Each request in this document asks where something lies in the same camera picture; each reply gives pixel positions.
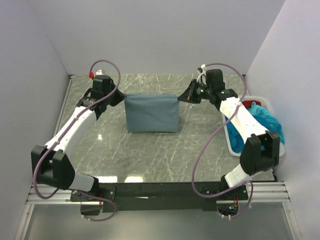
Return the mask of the grey-blue t shirt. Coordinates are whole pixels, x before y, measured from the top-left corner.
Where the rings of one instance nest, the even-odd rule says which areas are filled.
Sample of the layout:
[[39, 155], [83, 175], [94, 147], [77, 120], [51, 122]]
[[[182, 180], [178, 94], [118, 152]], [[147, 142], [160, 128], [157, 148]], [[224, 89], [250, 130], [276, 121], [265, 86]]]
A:
[[130, 133], [177, 133], [180, 102], [172, 94], [128, 94], [124, 98]]

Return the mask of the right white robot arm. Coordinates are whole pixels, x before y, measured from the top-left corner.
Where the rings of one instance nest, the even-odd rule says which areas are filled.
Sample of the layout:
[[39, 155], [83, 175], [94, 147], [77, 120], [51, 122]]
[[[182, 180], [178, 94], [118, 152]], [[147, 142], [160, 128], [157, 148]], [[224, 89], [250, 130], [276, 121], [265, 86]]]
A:
[[239, 164], [221, 177], [219, 192], [211, 197], [221, 196], [230, 200], [237, 194], [237, 188], [249, 182], [254, 175], [279, 164], [279, 134], [261, 125], [243, 105], [243, 97], [226, 88], [222, 70], [202, 71], [199, 79], [193, 79], [177, 99], [191, 104], [208, 100], [227, 117], [227, 122], [233, 124], [244, 142]]

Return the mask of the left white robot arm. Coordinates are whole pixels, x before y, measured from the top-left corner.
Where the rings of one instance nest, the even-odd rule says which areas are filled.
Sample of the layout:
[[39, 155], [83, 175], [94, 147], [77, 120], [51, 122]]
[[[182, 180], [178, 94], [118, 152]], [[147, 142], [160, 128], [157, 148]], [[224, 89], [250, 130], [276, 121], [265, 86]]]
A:
[[57, 190], [81, 191], [88, 201], [94, 201], [100, 196], [98, 178], [76, 172], [69, 158], [107, 107], [116, 106], [124, 98], [125, 95], [118, 90], [118, 85], [110, 76], [93, 76], [92, 87], [77, 102], [65, 125], [44, 146], [36, 145], [31, 151], [32, 184], [38, 196], [38, 184]]

